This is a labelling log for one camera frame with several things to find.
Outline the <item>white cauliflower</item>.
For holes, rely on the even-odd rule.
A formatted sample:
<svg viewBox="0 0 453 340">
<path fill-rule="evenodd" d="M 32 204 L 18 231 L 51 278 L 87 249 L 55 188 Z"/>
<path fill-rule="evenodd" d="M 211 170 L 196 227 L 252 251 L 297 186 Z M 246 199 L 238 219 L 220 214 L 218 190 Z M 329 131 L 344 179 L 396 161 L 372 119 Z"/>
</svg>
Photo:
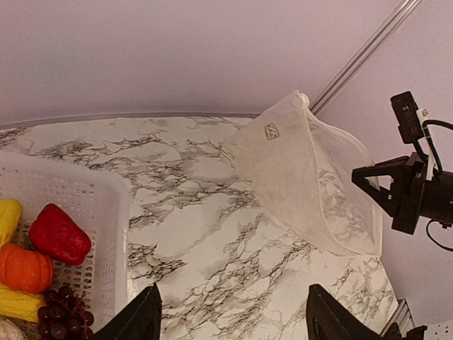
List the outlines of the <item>white cauliflower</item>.
<svg viewBox="0 0 453 340">
<path fill-rule="evenodd" d="M 0 340 L 25 340 L 23 332 L 10 320 L 0 320 Z"/>
</svg>

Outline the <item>red bell pepper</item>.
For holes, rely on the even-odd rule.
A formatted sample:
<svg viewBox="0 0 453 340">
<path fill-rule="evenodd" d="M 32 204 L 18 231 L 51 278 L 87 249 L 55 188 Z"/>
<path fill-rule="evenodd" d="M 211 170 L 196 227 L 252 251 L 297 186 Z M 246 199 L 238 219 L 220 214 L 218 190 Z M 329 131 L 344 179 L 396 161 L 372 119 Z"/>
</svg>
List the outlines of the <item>red bell pepper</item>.
<svg viewBox="0 0 453 340">
<path fill-rule="evenodd" d="M 91 239 L 60 207 L 47 204 L 28 231 L 29 240 L 51 259 L 80 266 L 91 250 Z"/>
</svg>

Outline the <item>clear zip top bag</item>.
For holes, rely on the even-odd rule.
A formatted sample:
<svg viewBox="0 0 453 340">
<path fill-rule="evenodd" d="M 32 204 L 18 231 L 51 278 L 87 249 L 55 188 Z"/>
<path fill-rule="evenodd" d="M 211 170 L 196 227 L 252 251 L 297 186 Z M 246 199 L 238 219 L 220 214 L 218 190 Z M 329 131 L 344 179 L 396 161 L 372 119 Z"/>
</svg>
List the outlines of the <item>clear zip top bag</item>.
<svg viewBox="0 0 453 340">
<path fill-rule="evenodd" d="M 356 137 L 320 121 L 294 91 L 229 137 L 222 154 L 261 206 L 321 251 L 382 253 L 382 209 L 352 182 L 373 165 Z"/>
</svg>

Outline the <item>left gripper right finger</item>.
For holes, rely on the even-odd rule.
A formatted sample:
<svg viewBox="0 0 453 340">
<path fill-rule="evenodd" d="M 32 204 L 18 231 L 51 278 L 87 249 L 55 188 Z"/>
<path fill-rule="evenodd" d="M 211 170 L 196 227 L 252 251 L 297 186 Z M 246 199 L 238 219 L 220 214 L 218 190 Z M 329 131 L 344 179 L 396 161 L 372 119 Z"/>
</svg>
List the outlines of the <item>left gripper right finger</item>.
<svg viewBox="0 0 453 340">
<path fill-rule="evenodd" d="M 319 284 L 309 286 L 306 326 L 308 339 L 381 339 Z"/>
</svg>

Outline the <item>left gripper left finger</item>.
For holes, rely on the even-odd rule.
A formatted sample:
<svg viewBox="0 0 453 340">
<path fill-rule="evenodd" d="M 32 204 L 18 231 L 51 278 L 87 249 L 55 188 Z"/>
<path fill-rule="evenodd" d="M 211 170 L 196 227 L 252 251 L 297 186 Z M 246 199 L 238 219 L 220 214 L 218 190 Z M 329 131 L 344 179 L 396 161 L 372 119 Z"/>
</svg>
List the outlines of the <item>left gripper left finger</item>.
<svg viewBox="0 0 453 340">
<path fill-rule="evenodd" d="M 143 289 L 120 313 L 97 331 L 95 340 L 159 340 L 162 299 L 154 283 Z"/>
</svg>

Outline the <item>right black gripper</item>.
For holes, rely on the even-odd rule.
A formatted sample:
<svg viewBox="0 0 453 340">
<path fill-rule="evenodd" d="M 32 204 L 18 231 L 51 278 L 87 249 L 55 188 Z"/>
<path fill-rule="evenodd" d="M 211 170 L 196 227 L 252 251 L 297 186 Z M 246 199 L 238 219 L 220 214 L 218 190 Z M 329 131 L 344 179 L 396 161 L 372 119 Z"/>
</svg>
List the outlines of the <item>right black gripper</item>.
<svg viewBox="0 0 453 340">
<path fill-rule="evenodd" d="M 414 152 L 374 166 L 352 170 L 352 182 L 371 197 L 390 217 L 391 228 L 414 234 L 420 217 L 452 226 L 452 172 L 427 179 L 428 167 Z M 389 188 L 379 178 L 391 179 Z"/>
</svg>

